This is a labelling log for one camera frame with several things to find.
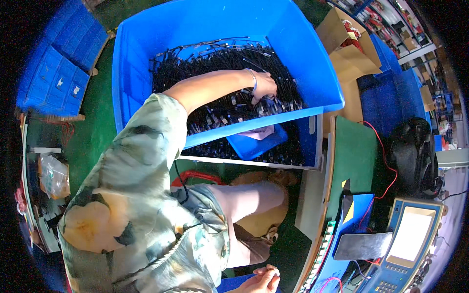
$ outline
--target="green floor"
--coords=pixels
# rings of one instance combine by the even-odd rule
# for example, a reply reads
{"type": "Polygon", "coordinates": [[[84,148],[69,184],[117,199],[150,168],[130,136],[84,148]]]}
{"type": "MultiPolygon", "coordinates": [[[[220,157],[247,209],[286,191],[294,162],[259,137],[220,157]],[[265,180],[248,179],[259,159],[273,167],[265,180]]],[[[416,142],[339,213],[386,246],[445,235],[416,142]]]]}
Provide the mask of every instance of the green floor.
{"type": "MultiPolygon", "coordinates": [[[[165,1],[161,0],[106,0],[94,11],[95,16],[108,29],[114,29],[124,19],[139,11],[155,6],[165,1]]],[[[317,0],[296,0],[295,3],[305,14],[306,18],[317,26],[325,17],[330,7],[317,0]]],[[[75,194],[90,172],[102,151],[111,143],[116,135],[112,100],[112,57],[114,40],[110,40],[96,65],[98,75],[90,78],[88,88],[83,98],[81,114],[86,116],[84,121],[74,122],[75,133],[64,149],[64,157],[70,167],[70,189],[75,194]]],[[[60,130],[57,127],[34,122],[37,129],[36,136],[49,137],[52,141],[60,141],[60,130]]],[[[262,169],[244,165],[196,163],[178,160],[179,171],[196,169],[205,173],[217,174],[225,182],[230,182],[241,173],[262,169]]],[[[171,179],[176,178],[174,167],[170,171],[171,179]]],[[[280,238],[271,248],[268,262],[279,267],[282,271],[281,288],[290,292],[295,286],[297,275],[303,268],[304,259],[308,253],[311,241],[295,228],[296,204],[299,185],[290,189],[290,207],[284,223],[280,226],[280,238]]],[[[243,272],[251,273],[252,268],[243,272]]]]}

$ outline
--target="floral blouse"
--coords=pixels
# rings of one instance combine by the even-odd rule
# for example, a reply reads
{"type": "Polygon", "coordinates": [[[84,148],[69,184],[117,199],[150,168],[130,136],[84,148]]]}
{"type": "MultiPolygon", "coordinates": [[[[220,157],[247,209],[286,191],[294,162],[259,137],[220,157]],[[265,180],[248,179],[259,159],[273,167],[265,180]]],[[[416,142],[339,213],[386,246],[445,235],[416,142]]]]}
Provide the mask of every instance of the floral blouse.
{"type": "Polygon", "coordinates": [[[183,205],[170,193],[186,122],[178,101],[152,94],[86,177],[58,225],[74,292],[216,292],[226,218],[206,190],[183,205]]]}

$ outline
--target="woman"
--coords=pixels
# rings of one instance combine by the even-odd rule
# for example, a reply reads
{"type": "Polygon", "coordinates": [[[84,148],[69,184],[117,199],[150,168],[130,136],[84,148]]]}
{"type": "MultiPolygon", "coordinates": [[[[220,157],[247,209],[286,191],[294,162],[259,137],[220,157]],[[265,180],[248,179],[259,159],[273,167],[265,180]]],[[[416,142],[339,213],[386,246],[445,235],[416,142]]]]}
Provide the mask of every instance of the woman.
{"type": "MultiPolygon", "coordinates": [[[[225,268],[267,259],[275,229],[253,238],[234,223],[282,204],[280,186],[199,184],[174,193],[169,187],[169,169],[186,142],[187,116],[248,87],[254,103],[277,92],[269,73],[214,71],[152,94],[133,115],[59,223],[74,291],[216,292],[225,268]]],[[[275,267],[254,273],[235,291],[275,292],[275,267]]]]}

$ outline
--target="bracelet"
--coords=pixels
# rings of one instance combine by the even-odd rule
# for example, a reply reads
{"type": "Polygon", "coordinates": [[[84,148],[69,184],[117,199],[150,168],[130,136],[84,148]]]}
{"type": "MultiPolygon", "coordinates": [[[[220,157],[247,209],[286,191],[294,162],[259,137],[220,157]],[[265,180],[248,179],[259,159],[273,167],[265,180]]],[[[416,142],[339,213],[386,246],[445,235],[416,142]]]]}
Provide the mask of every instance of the bracelet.
{"type": "Polygon", "coordinates": [[[252,73],[251,69],[249,69],[249,68],[245,68],[245,69],[246,69],[249,73],[251,73],[252,79],[254,79],[254,88],[253,88],[252,90],[255,91],[256,88],[257,88],[257,79],[256,79],[256,77],[254,76],[254,73],[252,73]]]}

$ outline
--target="pink pants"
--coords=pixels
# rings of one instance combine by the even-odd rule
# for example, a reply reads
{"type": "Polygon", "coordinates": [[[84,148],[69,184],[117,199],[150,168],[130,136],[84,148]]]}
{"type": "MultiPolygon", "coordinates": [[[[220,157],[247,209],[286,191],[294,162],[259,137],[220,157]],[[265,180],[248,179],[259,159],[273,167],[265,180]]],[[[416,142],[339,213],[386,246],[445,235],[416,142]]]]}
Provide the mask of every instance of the pink pants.
{"type": "Polygon", "coordinates": [[[264,213],[281,205],[285,198],[283,190],[268,181],[207,187],[215,195],[227,217],[230,241],[227,267],[234,268],[266,261],[272,242],[261,237],[253,237],[235,222],[245,216],[264,213]]]}

